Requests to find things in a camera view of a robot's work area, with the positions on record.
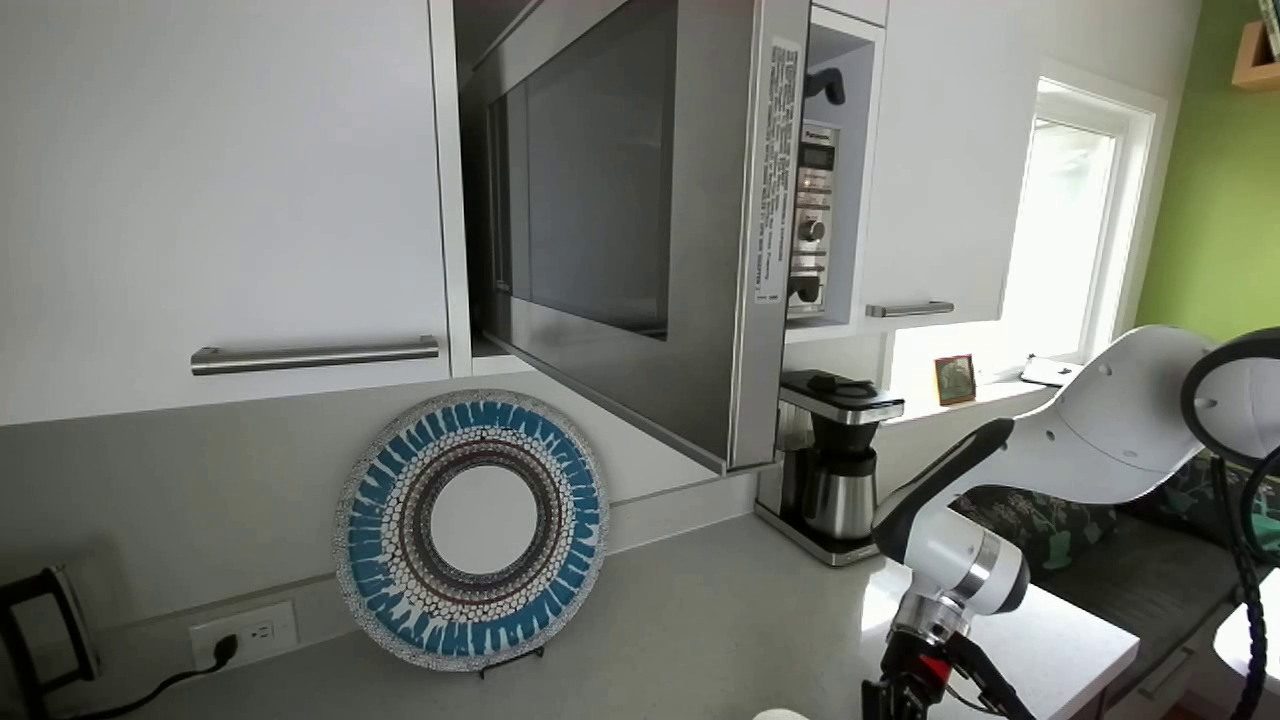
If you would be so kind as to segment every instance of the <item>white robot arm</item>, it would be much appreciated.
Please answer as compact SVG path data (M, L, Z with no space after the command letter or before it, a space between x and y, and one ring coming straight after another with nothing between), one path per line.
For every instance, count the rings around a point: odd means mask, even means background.
M1280 446L1277 360L1276 329L1215 350L1188 331L1138 328L1044 406L992 420L952 446L876 515L877 546L913 570L886 667L911 666L947 643L956 644L952 655L975 653L972 661L989 665L964 638L969 621L1016 609L1027 591L1029 573L1018 547L950 510L956 497L978 486L1001 486L1074 502L1126 502L1165 482L1204 445L1256 466ZM929 667L915 670L928 675ZM864 688L865 717L904 716L895 702L904 693L919 694L920 688L887 682L869 684L872 700ZM1018 707L997 710L1025 716L1016 696L1011 702Z

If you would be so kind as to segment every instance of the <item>cabinet shelf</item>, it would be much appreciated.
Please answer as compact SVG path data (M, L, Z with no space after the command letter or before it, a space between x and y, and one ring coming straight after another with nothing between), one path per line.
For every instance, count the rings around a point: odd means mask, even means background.
M1251 92L1280 90L1280 61L1271 55L1261 20L1244 26L1231 85Z

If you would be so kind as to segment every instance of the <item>blue and white plate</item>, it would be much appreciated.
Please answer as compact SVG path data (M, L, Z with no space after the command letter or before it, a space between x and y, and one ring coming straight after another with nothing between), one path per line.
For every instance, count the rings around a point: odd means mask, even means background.
M402 660L477 670L543 646L590 592L609 511L582 434L504 391L431 398L392 421L338 503L338 583Z

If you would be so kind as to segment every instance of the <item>microwave window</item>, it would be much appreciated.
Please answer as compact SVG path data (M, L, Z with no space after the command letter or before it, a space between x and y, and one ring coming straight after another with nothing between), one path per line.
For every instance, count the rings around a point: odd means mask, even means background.
M489 108L495 286L667 336L675 0L630 0Z
M827 145L800 143L800 165L815 170L836 169L836 149Z

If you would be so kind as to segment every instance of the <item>picture frame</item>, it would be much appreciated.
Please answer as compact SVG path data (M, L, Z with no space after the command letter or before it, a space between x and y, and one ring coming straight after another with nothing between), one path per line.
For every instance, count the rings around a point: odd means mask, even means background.
M938 357L933 361L933 379L938 388L938 405L969 402L978 397L973 355Z

